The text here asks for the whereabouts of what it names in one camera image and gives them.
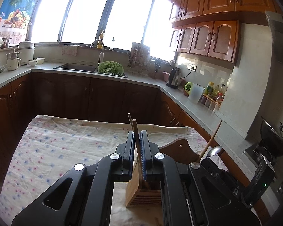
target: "floral tablecloth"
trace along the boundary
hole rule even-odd
[[[190,127],[138,125],[159,147],[186,138],[200,153],[207,142]],[[38,115],[17,146],[0,195],[0,216],[11,225],[13,218],[76,163],[91,165],[115,152],[127,140],[129,124],[70,120]],[[212,160],[225,170],[216,155]],[[162,225],[158,207],[125,208],[126,183],[115,183],[110,225]]]

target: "faucet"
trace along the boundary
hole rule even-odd
[[[100,42],[102,42],[102,44],[103,44],[102,51],[100,52],[100,55],[99,55],[99,62],[98,62],[98,64],[97,64],[97,65],[99,65],[100,63],[103,62],[103,59],[104,59],[104,42],[103,42],[103,40],[101,40],[101,39],[95,39],[95,40],[93,41],[93,43],[91,43],[90,48],[92,47],[92,45],[93,45],[96,41],[100,41]]]

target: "kitchen sink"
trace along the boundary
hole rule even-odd
[[[66,63],[59,67],[55,67],[54,69],[67,69],[67,70],[74,70],[74,71],[93,72],[93,73],[97,73],[101,75],[110,75],[110,74],[100,73],[97,71],[96,66],[86,65],[86,64]],[[118,76],[118,77],[128,78],[125,75],[125,73],[122,76]]]

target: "window frame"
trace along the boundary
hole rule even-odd
[[[42,0],[37,0],[36,1],[36,5],[35,5],[35,7],[34,7],[34,9],[32,11],[32,16],[31,16],[30,24],[29,24],[29,27],[27,29],[26,40],[31,40],[33,25],[34,25],[35,18],[36,18],[36,12],[38,11],[38,8],[39,8],[39,6],[41,4],[41,1]],[[96,33],[95,39],[100,37],[100,34],[101,34],[102,30],[106,30],[107,22],[108,22],[108,19],[109,19],[109,16],[110,16],[111,9],[112,9],[112,6],[114,4],[114,1],[115,0],[106,0],[106,4],[104,6],[103,13],[102,13],[102,16],[100,18],[100,22],[99,22],[99,25],[98,25],[98,28],[97,28],[97,33]],[[151,16],[151,12],[152,12],[152,9],[153,9],[154,2],[155,2],[155,0],[152,0],[151,6],[150,6],[150,10],[149,10],[149,13],[148,13],[148,17],[147,17],[147,21],[146,21],[146,24],[144,26],[144,32],[143,32],[143,35],[142,35],[141,43],[144,42],[144,38],[145,38],[146,30],[147,30],[147,27],[148,27],[148,24],[149,24],[149,20],[150,20],[150,16]],[[64,16],[63,16],[63,19],[62,19],[62,22],[61,22],[61,26],[60,26],[60,30],[59,30],[57,41],[53,41],[53,42],[36,42],[35,45],[65,45],[65,44],[68,44],[68,45],[80,45],[82,47],[91,47],[92,46],[91,44],[86,44],[86,43],[61,42],[61,39],[62,39],[62,36],[63,36],[64,27],[65,27],[65,23],[66,23],[66,20],[67,20],[67,17],[68,17],[68,13],[70,11],[72,3],[73,3],[73,0],[69,0],[68,4],[66,6],[65,13],[64,13]],[[121,49],[121,48],[114,48],[113,50],[117,51],[117,52],[128,53],[128,54],[130,53],[130,50],[125,50],[125,49]],[[178,55],[178,53],[175,53],[174,60],[177,58],[177,55]],[[161,60],[161,61],[162,61],[162,63],[169,64],[169,62],[166,61],[166,60]]]

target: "electric kettle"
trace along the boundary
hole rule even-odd
[[[167,81],[167,86],[177,89],[180,84],[180,77],[181,77],[180,68],[177,67],[173,68],[171,70],[169,79]]]

